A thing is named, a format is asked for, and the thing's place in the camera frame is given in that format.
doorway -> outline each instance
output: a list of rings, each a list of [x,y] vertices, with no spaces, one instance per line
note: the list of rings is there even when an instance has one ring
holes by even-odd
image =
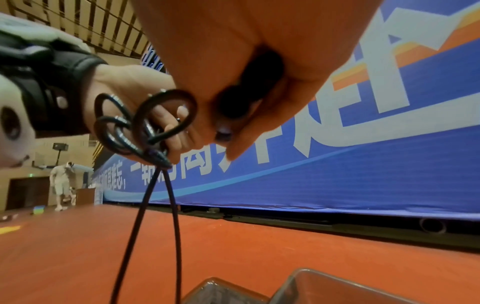
[[[47,206],[49,204],[49,177],[11,179],[5,210]]]

blue banner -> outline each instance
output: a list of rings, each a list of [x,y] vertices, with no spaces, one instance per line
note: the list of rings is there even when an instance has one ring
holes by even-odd
[[[212,144],[170,171],[179,204],[480,219],[480,2],[386,0],[350,60],[236,161]],[[113,156],[104,200],[154,167]],[[161,178],[152,202],[167,202]]]

red floor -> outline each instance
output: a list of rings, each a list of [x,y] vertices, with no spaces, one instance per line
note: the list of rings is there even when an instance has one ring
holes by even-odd
[[[20,216],[0,235],[0,303],[108,303],[135,209]],[[426,303],[480,303],[480,256],[321,233],[180,217],[183,293],[216,276],[271,296],[300,267]],[[147,211],[120,303],[173,303],[170,214]]]

coiled cable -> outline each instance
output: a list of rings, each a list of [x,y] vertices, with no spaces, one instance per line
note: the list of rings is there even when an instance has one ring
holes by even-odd
[[[149,122],[149,116],[154,107],[167,103],[169,101],[183,101],[184,106],[188,108],[188,116],[180,121],[173,129],[164,132],[162,129],[155,130]],[[105,101],[112,102],[121,112],[122,116],[104,116],[103,104]],[[168,148],[164,140],[185,130],[197,115],[197,102],[188,92],[182,90],[169,90],[149,97],[137,109],[134,115],[127,109],[123,102],[114,95],[99,94],[94,103],[96,122],[94,132],[98,140],[107,149],[120,155],[135,155],[145,162],[155,166],[155,172],[151,177],[150,183],[145,191],[142,202],[138,208],[138,213],[133,224],[133,228],[128,239],[128,243],[120,264],[120,269],[115,280],[115,285],[110,297],[110,303],[116,304],[119,298],[122,282],[127,271],[127,267],[132,256],[135,241],[139,234],[140,226],[145,215],[145,211],[150,201],[150,197],[155,188],[155,184],[162,172],[165,178],[165,185],[170,199],[171,213],[173,217],[173,228],[175,234],[176,251],[176,286],[175,286],[175,304],[180,304],[182,296],[182,248],[180,240],[180,225],[177,204],[175,202],[174,192],[170,176],[167,170],[172,168],[172,164],[167,158]],[[125,130],[129,130],[135,144],[125,135]]]

slatted ceiling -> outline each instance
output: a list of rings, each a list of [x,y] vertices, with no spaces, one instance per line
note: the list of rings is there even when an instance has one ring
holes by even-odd
[[[144,52],[145,46],[148,43],[148,39],[145,36],[145,34],[142,34],[140,41],[138,42],[138,45],[135,48],[135,53],[142,54]]]
[[[63,2],[65,7],[65,20],[63,26],[65,28],[65,32],[74,36],[75,35],[75,1],[73,0],[66,0]]]
[[[7,1],[16,16],[61,29],[107,53],[139,58],[148,42],[127,0]]]
[[[120,28],[118,29],[118,34],[116,35],[116,40],[115,40],[116,43],[113,47],[115,51],[121,52],[122,49],[124,48],[123,43],[128,30],[129,30],[129,25],[122,22],[120,24]]]
[[[80,0],[80,27],[78,29],[78,37],[83,41],[87,41],[89,37],[89,21],[90,21],[90,2]]]
[[[128,41],[126,42],[126,45],[125,45],[125,50],[123,51],[125,56],[130,56],[130,54],[132,53],[132,49],[134,48],[135,42],[137,42],[139,33],[140,32],[137,31],[136,29],[131,30],[130,35],[128,37]]]

